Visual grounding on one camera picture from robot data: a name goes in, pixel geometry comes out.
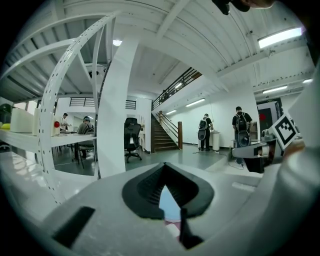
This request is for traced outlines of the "blue big plate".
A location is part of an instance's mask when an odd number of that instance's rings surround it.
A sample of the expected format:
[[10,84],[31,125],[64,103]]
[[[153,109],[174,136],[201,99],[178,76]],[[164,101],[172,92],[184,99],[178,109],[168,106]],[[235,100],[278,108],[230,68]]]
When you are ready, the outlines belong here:
[[181,208],[178,206],[167,186],[164,186],[161,191],[159,208],[164,212],[164,219],[181,220]]

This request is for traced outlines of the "white tall bin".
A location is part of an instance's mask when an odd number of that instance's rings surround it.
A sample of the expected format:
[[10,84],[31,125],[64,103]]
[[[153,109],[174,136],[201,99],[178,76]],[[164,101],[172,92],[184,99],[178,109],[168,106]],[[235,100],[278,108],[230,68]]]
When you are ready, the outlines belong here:
[[210,132],[209,146],[214,151],[220,150],[220,133],[216,130]]

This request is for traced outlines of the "black door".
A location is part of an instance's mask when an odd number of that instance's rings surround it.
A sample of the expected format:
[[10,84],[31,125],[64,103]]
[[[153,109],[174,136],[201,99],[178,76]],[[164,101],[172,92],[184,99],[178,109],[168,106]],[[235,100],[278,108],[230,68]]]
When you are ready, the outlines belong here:
[[261,132],[269,129],[284,114],[280,98],[259,101],[256,104]]

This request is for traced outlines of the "white metal shelving rack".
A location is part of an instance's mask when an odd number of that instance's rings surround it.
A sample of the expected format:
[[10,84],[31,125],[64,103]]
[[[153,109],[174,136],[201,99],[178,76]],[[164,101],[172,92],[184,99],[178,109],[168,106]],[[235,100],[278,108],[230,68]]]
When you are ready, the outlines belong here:
[[44,181],[49,188],[49,192],[53,198],[54,204],[57,206],[65,201],[65,196],[58,188],[58,182],[55,174],[56,170],[52,157],[53,145],[51,135],[52,131],[54,130],[54,104],[59,94],[63,79],[72,62],[80,56],[83,46],[94,35],[102,32],[107,24],[115,21],[116,17],[121,13],[122,12],[120,10],[109,13],[108,15],[102,17],[93,25],[91,25],[75,39],[59,41],[57,43],[47,45],[38,49],[37,51],[32,52],[31,54],[17,61],[3,74],[4,77],[7,77],[9,75],[9,72],[15,69],[18,65],[22,64],[25,61],[31,60],[33,57],[51,53],[55,49],[66,48],[66,51],[64,52],[58,63],[55,65],[55,68],[53,69],[48,79],[40,103],[39,117],[35,118],[37,124],[36,155],[38,157],[38,162],[41,165]]

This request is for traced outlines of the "brown wooden staircase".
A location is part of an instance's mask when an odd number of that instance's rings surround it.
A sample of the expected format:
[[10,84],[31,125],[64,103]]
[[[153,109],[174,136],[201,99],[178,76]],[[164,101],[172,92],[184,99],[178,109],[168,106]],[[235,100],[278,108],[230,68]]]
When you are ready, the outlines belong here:
[[173,123],[162,111],[151,114],[151,152],[182,150],[183,124]]

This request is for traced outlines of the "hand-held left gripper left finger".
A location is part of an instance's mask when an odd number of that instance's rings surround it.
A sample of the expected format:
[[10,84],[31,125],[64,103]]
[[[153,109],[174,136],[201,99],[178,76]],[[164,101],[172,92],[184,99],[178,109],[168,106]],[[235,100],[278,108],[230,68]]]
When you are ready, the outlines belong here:
[[137,216],[125,204],[127,181],[154,165],[146,165],[95,181],[55,208],[41,228],[53,236],[81,208],[94,212],[70,247],[79,256],[183,256],[185,248],[163,220]]

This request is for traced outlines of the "person's right forearm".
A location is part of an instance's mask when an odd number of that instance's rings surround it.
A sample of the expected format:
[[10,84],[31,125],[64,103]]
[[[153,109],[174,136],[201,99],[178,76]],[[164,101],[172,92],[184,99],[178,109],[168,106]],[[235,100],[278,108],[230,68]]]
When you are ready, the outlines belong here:
[[305,148],[305,143],[302,139],[296,139],[288,145],[288,147],[284,150],[283,158],[287,159],[290,155],[302,151]]

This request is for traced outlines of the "dark green round object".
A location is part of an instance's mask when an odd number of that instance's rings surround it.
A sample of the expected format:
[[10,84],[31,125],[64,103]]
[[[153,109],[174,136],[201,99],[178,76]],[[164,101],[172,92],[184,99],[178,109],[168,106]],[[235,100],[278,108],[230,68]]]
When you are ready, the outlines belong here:
[[0,105],[0,119],[6,116],[10,116],[12,113],[12,106],[8,103]]

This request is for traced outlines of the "black office chair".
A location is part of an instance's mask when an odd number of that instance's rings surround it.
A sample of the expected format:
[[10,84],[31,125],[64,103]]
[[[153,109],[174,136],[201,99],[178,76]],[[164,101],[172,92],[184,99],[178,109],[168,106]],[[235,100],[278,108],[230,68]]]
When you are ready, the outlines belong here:
[[124,150],[126,151],[125,161],[129,163],[130,157],[138,158],[142,160],[139,153],[136,153],[140,147],[140,130],[141,125],[138,123],[138,120],[134,117],[127,117],[124,122]]

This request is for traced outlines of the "black metal railing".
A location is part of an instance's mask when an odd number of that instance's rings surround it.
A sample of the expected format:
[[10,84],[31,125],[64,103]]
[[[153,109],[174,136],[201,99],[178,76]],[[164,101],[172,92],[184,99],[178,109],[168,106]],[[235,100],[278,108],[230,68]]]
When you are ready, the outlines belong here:
[[162,103],[183,89],[185,86],[201,77],[202,74],[196,69],[190,67],[183,74],[181,74],[176,80],[174,80],[162,93],[152,101],[151,110],[159,107]]
[[[126,100],[125,108],[128,110],[135,110],[137,102],[135,100]],[[95,107],[93,98],[89,97],[71,97],[69,101],[70,107]]]

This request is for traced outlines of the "white box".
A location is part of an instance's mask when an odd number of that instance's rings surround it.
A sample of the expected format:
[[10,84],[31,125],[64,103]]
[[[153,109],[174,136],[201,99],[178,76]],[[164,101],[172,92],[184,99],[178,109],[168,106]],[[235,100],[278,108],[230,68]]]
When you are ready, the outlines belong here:
[[10,131],[14,133],[32,133],[34,116],[26,110],[13,108],[10,119]]

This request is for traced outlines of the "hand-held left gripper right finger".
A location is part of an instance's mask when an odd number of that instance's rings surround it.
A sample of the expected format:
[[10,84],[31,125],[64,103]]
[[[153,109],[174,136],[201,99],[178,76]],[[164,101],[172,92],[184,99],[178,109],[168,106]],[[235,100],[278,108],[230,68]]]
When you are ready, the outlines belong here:
[[193,236],[202,242],[193,251],[257,251],[259,237],[255,228],[261,213],[254,209],[254,190],[260,178],[224,172],[207,172],[182,164],[171,164],[185,171],[198,186],[199,193],[213,192],[211,199],[194,198],[192,203],[206,203],[199,216],[188,217],[186,223]]

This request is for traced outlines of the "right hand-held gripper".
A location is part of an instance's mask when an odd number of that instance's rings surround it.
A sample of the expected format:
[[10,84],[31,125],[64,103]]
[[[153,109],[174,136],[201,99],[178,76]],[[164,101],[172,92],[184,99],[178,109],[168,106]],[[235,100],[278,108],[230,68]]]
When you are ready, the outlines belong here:
[[284,151],[294,140],[301,140],[301,137],[292,118],[284,114],[262,131],[260,143],[234,148],[232,156],[242,159],[249,172],[264,173],[265,166],[284,160]]

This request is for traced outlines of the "white square pillar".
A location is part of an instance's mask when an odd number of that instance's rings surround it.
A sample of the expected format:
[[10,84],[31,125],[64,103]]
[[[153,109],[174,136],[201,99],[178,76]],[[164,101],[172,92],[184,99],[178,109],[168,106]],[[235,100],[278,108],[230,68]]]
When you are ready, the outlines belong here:
[[124,122],[131,69],[139,39],[127,36],[115,53],[101,92],[97,120],[97,156],[101,178],[125,171]]

